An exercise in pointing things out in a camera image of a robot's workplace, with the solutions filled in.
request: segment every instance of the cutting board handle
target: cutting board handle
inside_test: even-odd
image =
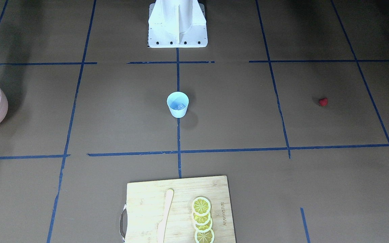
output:
[[[127,203],[124,204],[124,207],[123,207],[122,212],[121,212],[121,216],[119,217],[119,221],[120,221],[120,224],[119,224],[119,233],[120,233],[121,236],[122,236],[122,242],[125,242],[125,233],[122,232],[122,231],[123,231],[123,229],[122,229],[122,228],[123,228],[123,225],[122,225],[122,216],[123,216],[124,212],[126,212],[126,214],[127,214]]]

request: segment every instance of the plastic cup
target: plastic cup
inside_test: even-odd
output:
[[[181,118],[187,112],[188,97],[183,92],[173,92],[168,96],[167,104],[175,118]]]

